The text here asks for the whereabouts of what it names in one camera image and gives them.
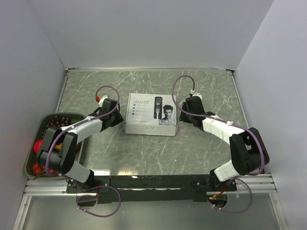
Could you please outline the white cardboard clipper box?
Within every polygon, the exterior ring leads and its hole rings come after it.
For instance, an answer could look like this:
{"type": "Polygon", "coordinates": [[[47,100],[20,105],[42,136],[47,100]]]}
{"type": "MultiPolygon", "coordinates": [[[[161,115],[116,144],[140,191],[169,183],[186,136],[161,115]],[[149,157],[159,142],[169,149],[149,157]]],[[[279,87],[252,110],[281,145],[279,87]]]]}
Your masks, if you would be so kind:
{"type": "Polygon", "coordinates": [[[178,125],[172,96],[130,93],[124,130],[127,134],[174,137],[178,125]]]}

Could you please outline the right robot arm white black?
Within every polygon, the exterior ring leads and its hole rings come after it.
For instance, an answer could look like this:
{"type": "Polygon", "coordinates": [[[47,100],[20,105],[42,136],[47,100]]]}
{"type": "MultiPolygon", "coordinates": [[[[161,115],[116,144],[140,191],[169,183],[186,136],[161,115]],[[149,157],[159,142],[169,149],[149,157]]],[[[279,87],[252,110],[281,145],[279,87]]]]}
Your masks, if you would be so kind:
{"type": "Polygon", "coordinates": [[[231,160],[210,171],[209,185],[220,191],[231,179],[263,172],[270,157],[259,131],[224,121],[212,112],[205,112],[199,96],[191,96],[182,104],[179,120],[210,133],[230,147],[231,160]]]}

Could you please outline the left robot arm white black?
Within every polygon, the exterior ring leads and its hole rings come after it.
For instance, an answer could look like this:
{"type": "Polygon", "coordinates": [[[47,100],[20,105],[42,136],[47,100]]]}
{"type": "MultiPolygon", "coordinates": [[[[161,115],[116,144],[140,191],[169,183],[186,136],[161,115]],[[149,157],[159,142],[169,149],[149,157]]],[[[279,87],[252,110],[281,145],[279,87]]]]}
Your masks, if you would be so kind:
{"type": "Polygon", "coordinates": [[[77,144],[93,134],[123,122],[118,101],[105,96],[98,104],[93,113],[78,123],[49,127],[35,157],[35,162],[44,166],[47,172],[54,170],[62,176],[77,181],[77,186],[85,193],[94,189],[94,172],[75,160],[77,144]]]}

